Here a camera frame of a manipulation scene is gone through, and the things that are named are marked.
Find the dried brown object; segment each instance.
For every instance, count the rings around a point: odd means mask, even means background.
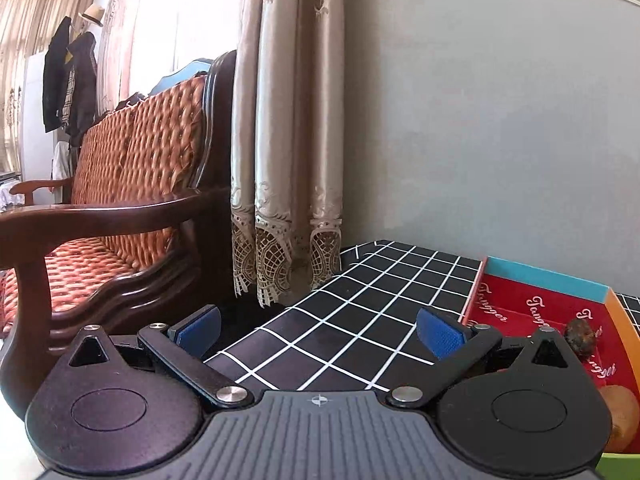
[[[640,404],[631,390],[611,384],[599,390],[611,412],[611,436],[604,448],[607,453],[623,452],[638,432]]]
[[[584,319],[572,319],[564,329],[564,339],[580,360],[589,358],[596,351],[596,335]]]

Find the gray wall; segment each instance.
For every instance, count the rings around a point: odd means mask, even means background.
[[[640,294],[640,7],[345,0],[344,242]]]

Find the blue box side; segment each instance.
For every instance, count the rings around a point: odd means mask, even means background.
[[[601,283],[589,282],[567,274],[559,274],[552,270],[539,269],[492,256],[487,259],[484,273],[597,303],[604,303],[609,290],[607,285]]]

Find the gray ribbed plate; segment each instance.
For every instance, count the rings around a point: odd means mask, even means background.
[[[47,472],[42,480],[66,476]],[[172,462],[136,480],[488,480],[457,459],[425,418],[382,406],[372,391],[265,392],[216,415]],[[585,472],[574,480],[596,479]]]

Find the wooden armrest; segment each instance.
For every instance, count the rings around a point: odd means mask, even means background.
[[[24,205],[33,205],[33,192],[43,187],[62,187],[72,184],[74,178],[71,176],[63,180],[26,180],[13,186],[9,193],[12,195],[24,195]]]
[[[100,205],[39,205],[0,215],[0,269],[17,267],[77,238],[129,235],[174,227],[219,200],[229,188],[188,189],[156,200]]]

